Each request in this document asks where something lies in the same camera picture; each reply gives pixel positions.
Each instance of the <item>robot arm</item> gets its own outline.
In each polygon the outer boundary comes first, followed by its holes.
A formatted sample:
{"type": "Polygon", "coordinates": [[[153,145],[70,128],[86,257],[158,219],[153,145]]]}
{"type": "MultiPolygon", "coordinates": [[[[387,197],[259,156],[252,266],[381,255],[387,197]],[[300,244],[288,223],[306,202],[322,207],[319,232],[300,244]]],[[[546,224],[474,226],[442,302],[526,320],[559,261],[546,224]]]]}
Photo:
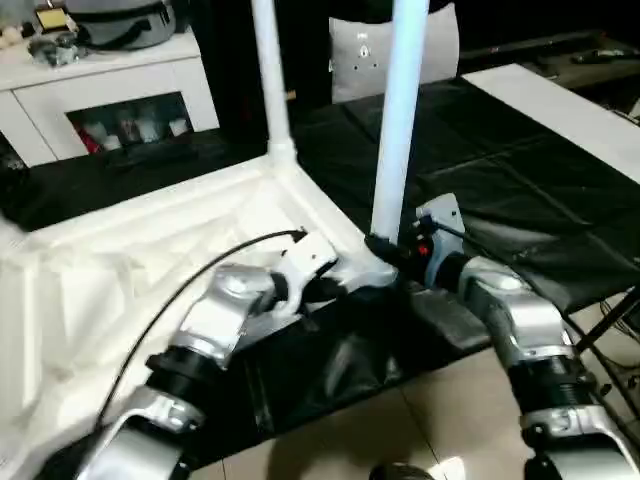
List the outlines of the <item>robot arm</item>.
{"type": "Polygon", "coordinates": [[[462,253],[453,195],[420,207],[414,227],[415,244],[403,254],[380,239],[368,243],[427,287],[455,293],[486,325],[522,413],[522,438],[536,454],[525,478],[640,479],[638,452],[591,394],[557,308],[505,265],[462,253]]]}
{"type": "Polygon", "coordinates": [[[234,352],[297,318],[305,287],[337,262],[331,244],[310,233],[272,269],[218,267],[169,341],[147,360],[152,373],[86,456],[76,478],[186,479],[185,445],[203,424],[234,352]]]}

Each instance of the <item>white cabinet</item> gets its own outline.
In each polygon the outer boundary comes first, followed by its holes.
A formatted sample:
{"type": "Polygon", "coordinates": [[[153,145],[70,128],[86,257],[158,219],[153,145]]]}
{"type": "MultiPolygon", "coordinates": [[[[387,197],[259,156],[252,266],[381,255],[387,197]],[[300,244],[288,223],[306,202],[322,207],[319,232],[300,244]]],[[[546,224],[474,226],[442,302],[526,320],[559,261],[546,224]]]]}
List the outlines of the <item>white cabinet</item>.
{"type": "Polygon", "coordinates": [[[23,44],[0,52],[0,65],[0,133],[29,166],[165,138],[176,134],[172,122],[178,133],[219,126],[190,32],[57,69],[36,64],[23,44]]]}
{"type": "Polygon", "coordinates": [[[17,89],[16,97],[55,156],[88,153],[68,114],[180,93],[194,131],[218,127],[199,59],[159,63],[17,89]]]}
{"type": "Polygon", "coordinates": [[[0,92],[0,133],[28,166],[56,160],[12,92],[0,92]]]}

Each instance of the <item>tile floor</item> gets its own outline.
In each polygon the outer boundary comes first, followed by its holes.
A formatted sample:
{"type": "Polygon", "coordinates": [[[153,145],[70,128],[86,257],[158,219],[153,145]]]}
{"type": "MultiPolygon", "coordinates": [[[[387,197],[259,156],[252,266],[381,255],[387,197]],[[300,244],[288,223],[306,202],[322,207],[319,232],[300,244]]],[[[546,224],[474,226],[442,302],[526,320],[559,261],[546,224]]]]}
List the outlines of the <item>tile floor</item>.
{"type": "MultiPolygon", "coordinates": [[[[583,328],[600,318],[596,305],[577,315],[583,328]]],[[[619,362],[638,361],[640,348],[618,332],[599,346],[619,362]]],[[[585,363],[605,377],[593,357],[585,363]]],[[[607,398],[640,436],[617,392],[607,398]]],[[[420,466],[436,480],[523,478],[530,450],[520,439],[518,407],[493,351],[304,426],[202,469],[195,480],[367,480],[379,462],[420,466]]]]}

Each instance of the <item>black tablecloth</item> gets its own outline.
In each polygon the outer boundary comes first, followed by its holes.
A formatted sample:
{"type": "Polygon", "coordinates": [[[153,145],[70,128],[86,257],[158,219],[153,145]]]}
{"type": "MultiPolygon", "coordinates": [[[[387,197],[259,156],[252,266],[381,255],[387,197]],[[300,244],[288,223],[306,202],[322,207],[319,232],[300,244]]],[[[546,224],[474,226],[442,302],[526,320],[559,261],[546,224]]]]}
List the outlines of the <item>black tablecloth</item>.
{"type": "MultiPolygon", "coordinates": [[[[381,98],[297,118],[299,159],[368,230],[381,98]]],[[[36,167],[3,211],[33,230],[201,175],[264,151],[217,132],[36,167]]],[[[640,279],[640,187],[463,80],[422,88],[406,212],[454,192],[468,230],[570,312],[640,279]]],[[[363,289],[232,362],[210,427],[195,439],[204,465],[486,347],[477,319],[438,295],[363,289]]],[[[67,478],[86,439],[41,478],[67,478]]]]}

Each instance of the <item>glass cabinet door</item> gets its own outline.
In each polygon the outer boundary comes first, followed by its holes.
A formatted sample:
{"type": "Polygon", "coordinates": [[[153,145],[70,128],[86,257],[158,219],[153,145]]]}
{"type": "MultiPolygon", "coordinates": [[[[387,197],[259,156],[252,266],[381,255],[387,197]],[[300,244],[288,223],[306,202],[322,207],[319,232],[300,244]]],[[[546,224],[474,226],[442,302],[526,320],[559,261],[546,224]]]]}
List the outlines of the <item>glass cabinet door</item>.
{"type": "Polygon", "coordinates": [[[193,131],[179,92],[101,105],[66,115],[90,154],[153,143],[193,131]]]}

